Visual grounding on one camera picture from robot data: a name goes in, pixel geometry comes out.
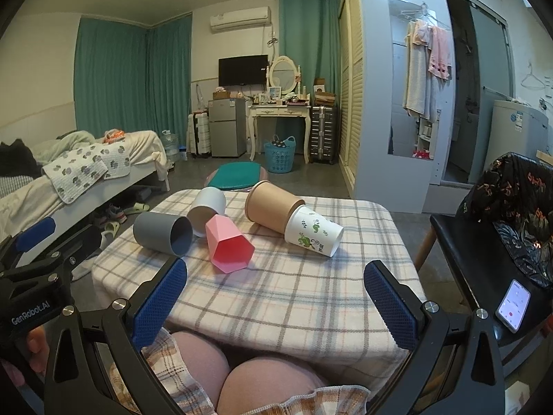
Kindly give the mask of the person's left hand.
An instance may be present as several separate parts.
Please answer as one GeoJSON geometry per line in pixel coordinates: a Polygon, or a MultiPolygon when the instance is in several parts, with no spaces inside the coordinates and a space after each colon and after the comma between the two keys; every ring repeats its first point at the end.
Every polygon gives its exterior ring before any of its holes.
{"type": "MultiPolygon", "coordinates": [[[[27,359],[31,369],[39,376],[44,377],[46,373],[50,347],[47,340],[45,328],[39,326],[31,330],[25,338],[25,346],[22,354],[27,359]]],[[[25,384],[25,377],[14,365],[4,360],[1,361],[8,377],[18,388],[25,384]]]]}

